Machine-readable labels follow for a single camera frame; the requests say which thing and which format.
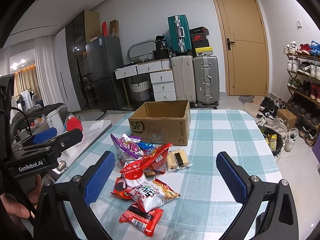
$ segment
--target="teal suitcase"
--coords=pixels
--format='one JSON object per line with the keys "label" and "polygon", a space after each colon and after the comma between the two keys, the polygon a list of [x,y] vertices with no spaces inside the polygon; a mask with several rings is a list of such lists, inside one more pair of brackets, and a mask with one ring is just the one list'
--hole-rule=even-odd
{"label": "teal suitcase", "polygon": [[192,55],[189,24],[185,15],[168,17],[173,51],[181,55]]}

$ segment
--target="screw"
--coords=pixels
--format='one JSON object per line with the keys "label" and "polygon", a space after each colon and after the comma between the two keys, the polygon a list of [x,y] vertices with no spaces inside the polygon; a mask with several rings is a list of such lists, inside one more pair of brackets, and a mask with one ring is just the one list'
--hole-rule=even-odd
{"label": "screw", "polygon": [[51,180],[47,179],[45,182],[44,182],[44,185],[45,186],[49,186],[51,184]]}
{"label": "screw", "polygon": [[76,175],[76,176],[74,176],[74,177],[72,178],[72,180],[73,180],[74,182],[78,182],[79,180],[81,180],[81,176],[80,176],[80,175]]}
{"label": "screw", "polygon": [[253,176],[251,176],[251,180],[254,181],[254,182],[258,182],[260,179],[259,179],[258,176],[253,175]]}
{"label": "screw", "polygon": [[283,185],[285,185],[285,186],[287,186],[287,185],[289,184],[285,179],[282,179],[282,180],[281,180],[281,183],[282,183]]}

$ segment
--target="small cardboard box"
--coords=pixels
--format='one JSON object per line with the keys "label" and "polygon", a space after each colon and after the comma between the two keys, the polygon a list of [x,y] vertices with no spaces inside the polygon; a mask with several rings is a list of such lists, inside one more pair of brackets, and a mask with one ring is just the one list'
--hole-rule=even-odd
{"label": "small cardboard box", "polygon": [[133,136],[143,142],[186,146],[189,138],[188,101],[146,102],[129,118]]}
{"label": "small cardboard box", "polygon": [[297,117],[288,109],[278,109],[277,116],[285,121],[288,131],[295,127]]}

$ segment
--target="plaid tablecloth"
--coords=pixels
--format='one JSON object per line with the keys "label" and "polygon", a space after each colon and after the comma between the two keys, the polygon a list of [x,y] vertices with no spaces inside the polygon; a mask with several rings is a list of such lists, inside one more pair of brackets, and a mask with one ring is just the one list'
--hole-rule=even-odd
{"label": "plaid tablecloth", "polygon": [[[121,119],[89,147],[57,182],[69,181],[82,175],[106,151],[115,152],[110,133],[120,137],[131,134],[128,118]],[[273,155],[252,117],[240,110],[191,110],[190,136],[184,148],[193,165],[178,172],[159,175],[181,197],[161,208],[164,213],[156,226],[154,240],[162,239],[219,239],[241,208],[233,199],[216,167],[216,156],[226,151],[236,164],[249,175],[258,175],[263,181],[278,183],[282,178]],[[113,240],[150,239],[129,223],[119,223],[120,215],[132,201],[113,197],[116,177],[121,166],[116,164],[98,200],[90,207]],[[86,239],[76,221],[71,206],[68,214],[81,239]],[[259,213],[265,210],[266,203]],[[252,225],[248,239],[254,235]]]}

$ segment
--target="gray refrigerator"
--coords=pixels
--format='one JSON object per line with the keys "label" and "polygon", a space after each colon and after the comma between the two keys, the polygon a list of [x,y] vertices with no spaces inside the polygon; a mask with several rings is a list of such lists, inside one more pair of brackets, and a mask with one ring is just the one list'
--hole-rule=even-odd
{"label": "gray refrigerator", "polygon": [[85,48],[89,69],[83,71],[82,79],[86,94],[95,94],[103,112],[122,109],[126,105],[124,88],[114,73],[124,65],[119,38],[101,36]]}

